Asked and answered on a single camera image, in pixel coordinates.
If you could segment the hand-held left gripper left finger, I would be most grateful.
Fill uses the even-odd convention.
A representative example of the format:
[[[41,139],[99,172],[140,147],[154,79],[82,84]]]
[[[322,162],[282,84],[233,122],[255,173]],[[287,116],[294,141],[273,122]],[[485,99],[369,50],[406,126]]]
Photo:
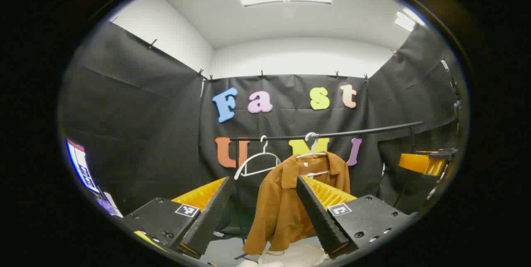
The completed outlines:
[[[133,233],[164,251],[205,254],[233,189],[224,177],[176,197],[156,197],[122,218]]]

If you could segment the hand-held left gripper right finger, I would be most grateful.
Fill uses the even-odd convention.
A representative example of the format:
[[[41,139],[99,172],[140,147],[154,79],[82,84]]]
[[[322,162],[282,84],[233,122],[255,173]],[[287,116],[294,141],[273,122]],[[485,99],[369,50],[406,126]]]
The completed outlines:
[[[331,259],[390,237],[411,220],[373,195],[353,197],[306,176],[297,177],[296,191]]]

